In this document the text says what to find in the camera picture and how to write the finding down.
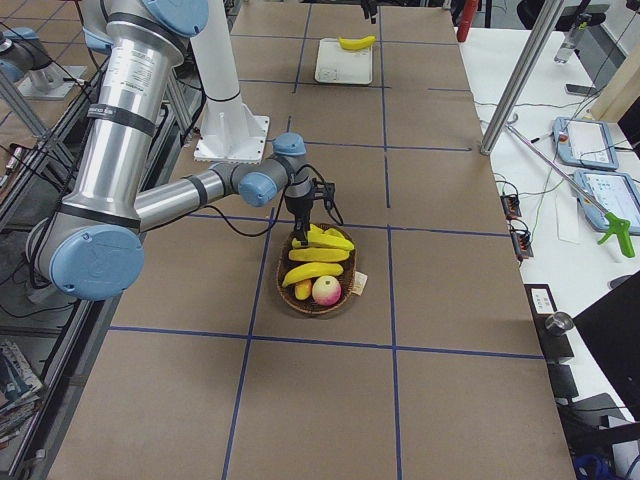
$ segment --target wicker basket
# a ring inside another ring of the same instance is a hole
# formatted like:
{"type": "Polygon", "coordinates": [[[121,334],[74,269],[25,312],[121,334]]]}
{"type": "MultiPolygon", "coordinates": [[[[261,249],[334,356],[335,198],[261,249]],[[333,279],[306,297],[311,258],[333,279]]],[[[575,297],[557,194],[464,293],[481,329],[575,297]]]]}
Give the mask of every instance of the wicker basket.
{"type": "MultiPolygon", "coordinates": [[[[336,230],[340,231],[346,239],[353,242],[353,239],[347,232],[339,227],[336,227],[335,225],[329,225],[326,223],[317,223],[316,225],[323,230],[326,230],[327,228],[335,228],[336,230]]],[[[342,273],[342,275],[339,275],[337,277],[338,281],[340,282],[340,286],[342,287],[342,295],[340,297],[340,300],[338,300],[337,303],[331,305],[330,307],[324,307],[314,302],[312,297],[309,297],[307,300],[296,299],[294,295],[293,285],[290,285],[289,287],[282,287],[282,281],[284,280],[284,276],[287,274],[287,272],[292,268],[300,265],[300,262],[293,262],[289,260],[289,250],[291,250],[291,241],[293,240],[293,238],[294,236],[292,232],[291,235],[287,237],[287,240],[282,246],[280,261],[278,262],[278,269],[276,271],[276,283],[278,292],[280,292],[280,296],[291,308],[306,315],[322,315],[338,310],[349,299],[349,297],[351,296],[351,291],[353,290],[353,282],[356,275],[356,250],[354,249],[349,253],[349,258],[342,262],[339,262],[340,265],[342,265],[342,267],[344,268],[344,272],[342,273]]]]}

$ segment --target white tray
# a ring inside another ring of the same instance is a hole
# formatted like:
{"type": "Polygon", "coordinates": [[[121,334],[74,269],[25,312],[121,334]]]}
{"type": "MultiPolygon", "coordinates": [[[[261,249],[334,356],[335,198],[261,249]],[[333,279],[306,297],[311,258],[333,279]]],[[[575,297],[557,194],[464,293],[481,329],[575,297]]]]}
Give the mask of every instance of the white tray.
{"type": "Polygon", "coordinates": [[[323,38],[318,47],[315,79],[320,83],[369,85],[373,81],[371,47],[344,50],[337,38],[323,38]]]}

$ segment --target screen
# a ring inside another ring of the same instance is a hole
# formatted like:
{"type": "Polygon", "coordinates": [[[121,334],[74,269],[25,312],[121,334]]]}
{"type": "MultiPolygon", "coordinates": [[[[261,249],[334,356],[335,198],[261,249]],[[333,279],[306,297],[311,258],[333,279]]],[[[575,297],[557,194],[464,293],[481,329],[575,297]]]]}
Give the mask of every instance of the screen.
{"type": "Polygon", "coordinates": [[[578,315],[574,322],[611,386],[640,419],[640,272],[578,315]]]}

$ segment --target toy fruit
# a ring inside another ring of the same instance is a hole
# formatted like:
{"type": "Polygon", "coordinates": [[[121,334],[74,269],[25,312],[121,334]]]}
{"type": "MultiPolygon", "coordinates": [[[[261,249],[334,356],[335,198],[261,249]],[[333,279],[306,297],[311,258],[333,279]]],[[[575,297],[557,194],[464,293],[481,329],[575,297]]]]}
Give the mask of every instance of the toy fruit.
{"type": "MultiPolygon", "coordinates": [[[[327,235],[326,233],[317,233],[313,230],[309,230],[307,232],[307,240],[309,247],[339,248],[341,250],[346,250],[347,252],[350,252],[355,248],[353,243],[346,238],[327,235]]],[[[302,245],[302,242],[296,238],[291,240],[291,246],[293,248],[305,248],[305,246],[302,245]]]]}
{"type": "Polygon", "coordinates": [[[288,287],[307,278],[322,277],[323,275],[342,275],[342,272],[344,272],[344,268],[339,263],[304,263],[287,272],[282,281],[282,286],[288,287]]]}
{"type": "Polygon", "coordinates": [[[289,250],[289,260],[294,262],[342,262],[349,252],[339,248],[294,248],[289,250]]]}
{"type": "Polygon", "coordinates": [[[306,280],[301,280],[296,283],[294,288],[294,294],[296,296],[296,300],[306,300],[311,296],[311,288],[313,287],[313,282],[310,278],[306,280]]]}
{"type": "Polygon", "coordinates": [[[336,277],[324,275],[318,278],[311,289],[313,300],[323,307],[335,305],[342,295],[342,287],[336,277]]]}
{"type": "Polygon", "coordinates": [[[369,35],[368,37],[362,38],[343,38],[338,37],[338,42],[340,46],[344,50],[357,51],[362,50],[364,48],[368,48],[373,45],[376,41],[376,37],[374,35],[369,35]]]}

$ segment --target banana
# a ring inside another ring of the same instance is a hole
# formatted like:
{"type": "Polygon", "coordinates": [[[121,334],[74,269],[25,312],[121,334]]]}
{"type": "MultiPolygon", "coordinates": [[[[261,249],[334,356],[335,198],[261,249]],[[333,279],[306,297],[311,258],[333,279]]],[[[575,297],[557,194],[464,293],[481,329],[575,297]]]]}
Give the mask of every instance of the banana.
{"type": "Polygon", "coordinates": [[[294,293],[296,300],[306,300],[311,296],[311,289],[313,288],[313,282],[310,278],[302,280],[295,285],[294,293]]]}
{"type": "Polygon", "coordinates": [[[324,230],[322,230],[319,226],[314,225],[313,223],[309,225],[309,231],[310,232],[324,233],[324,230]]]}
{"type": "MultiPolygon", "coordinates": [[[[346,238],[334,237],[333,235],[327,235],[325,233],[317,233],[312,230],[307,232],[307,241],[309,243],[309,247],[318,247],[318,248],[339,248],[341,250],[346,250],[350,252],[355,248],[353,243],[351,243],[346,238]]],[[[293,248],[304,248],[300,240],[293,239],[291,241],[291,246],[293,248]]]]}
{"type": "Polygon", "coordinates": [[[343,38],[338,37],[338,42],[343,50],[358,51],[370,47],[376,41],[375,35],[369,35],[362,38],[343,38]]]}
{"type": "Polygon", "coordinates": [[[326,235],[333,235],[334,237],[346,238],[340,230],[337,228],[328,228],[324,231],[326,235]]]}
{"type": "Polygon", "coordinates": [[[298,248],[289,250],[289,260],[294,262],[341,262],[349,258],[349,252],[339,248],[298,248]]]}
{"type": "Polygon", "coordinates": [[[322,277],[323,275],[331,275],[337,277],[342,275],[344,268],[339,263],[321,263],[310,262],[293,268],[287,272],[282,281],[283,287],[288,287],[294,283],[301,282],[307,278],[322,277]]]}

